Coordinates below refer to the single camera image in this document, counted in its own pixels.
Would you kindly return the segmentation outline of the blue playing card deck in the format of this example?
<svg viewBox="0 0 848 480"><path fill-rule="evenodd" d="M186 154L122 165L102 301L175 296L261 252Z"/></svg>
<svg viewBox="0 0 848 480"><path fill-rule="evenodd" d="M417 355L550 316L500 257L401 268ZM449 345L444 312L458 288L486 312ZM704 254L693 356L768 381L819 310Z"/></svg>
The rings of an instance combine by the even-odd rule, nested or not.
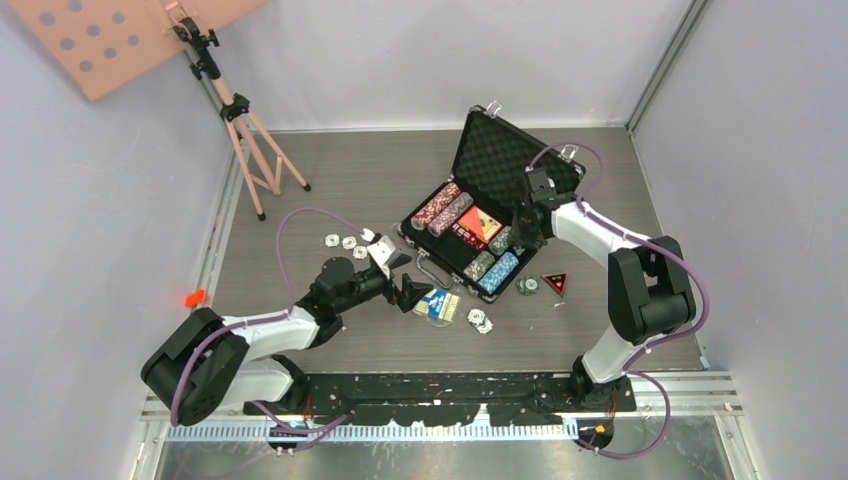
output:
<svg viewBox="0 0 848 480"><path fill-rule="evenodd" d="M412 312L431 325L444 327L453 322L461 297L442 289L433 289L417 302Z"/></svg>

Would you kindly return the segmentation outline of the black poker chip case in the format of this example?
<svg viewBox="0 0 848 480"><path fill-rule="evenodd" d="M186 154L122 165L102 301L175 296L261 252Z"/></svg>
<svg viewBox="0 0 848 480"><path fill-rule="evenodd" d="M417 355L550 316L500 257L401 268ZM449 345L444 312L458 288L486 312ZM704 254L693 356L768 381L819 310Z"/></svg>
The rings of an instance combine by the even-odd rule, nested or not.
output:
<svg viewBox="0 0 848 480"><path fill-rule="evenodd" d="M427 227L415 230L410 220L447 183L453 182L460 187L461 193L467 192L473 197L473 205L495 217L504 227L511 228L514 202L518 198L517 180L543 146L540 140L488 109L472 107L466 117L449 179L401 222L399 234L418 250L420 257L429 258L450 274L454 283L465 286L488 304L495 302L537 250L511 244L506 252L513 253L519 259L519 265L494 294L488 294L479 286L479 281L472 282L463 274L464 268L481 252L475 248L475 242L481 240L463 227L462 230L473 237L472 242L465 241L453 231L453 225L459 225L458 220L463 214L439 237L431 235Z"/></svg>

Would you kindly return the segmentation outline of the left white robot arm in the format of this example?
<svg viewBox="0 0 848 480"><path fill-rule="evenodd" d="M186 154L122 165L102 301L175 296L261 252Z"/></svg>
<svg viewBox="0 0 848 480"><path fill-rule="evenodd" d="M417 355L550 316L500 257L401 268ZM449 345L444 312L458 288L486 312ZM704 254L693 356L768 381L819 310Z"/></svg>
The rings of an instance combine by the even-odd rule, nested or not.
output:
<svg viewBox="0 0 848 480"><path fill-rule="evenodd" d="M327 343L344 312L377 297L407 313L433 290L392 270L410 256L372 257L363 270L351 260L325 261L308 292L289 309L247 317L194 310L144 363L142 382L168 407L175 426L204 421L222 405L270 402L298 412L307 398L302 372L285 352Z"/></svg>

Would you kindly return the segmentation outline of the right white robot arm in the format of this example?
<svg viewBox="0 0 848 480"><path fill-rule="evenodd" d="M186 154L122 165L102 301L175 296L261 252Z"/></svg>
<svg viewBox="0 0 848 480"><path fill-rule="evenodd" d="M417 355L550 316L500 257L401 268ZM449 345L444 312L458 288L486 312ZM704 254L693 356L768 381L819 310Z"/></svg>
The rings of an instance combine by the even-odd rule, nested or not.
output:
<svg viewBox="0 0 848 480"><path fill-rule="evenodd" d="M604 334L573 366L567 384L571 403L596 410L609 403L637 352L667 338L696 314L679 243L650 238L599 214L573 193L560 193L541 167L518 179L511 242L539 249L548 240L569 243L607 272Z"/></svg>

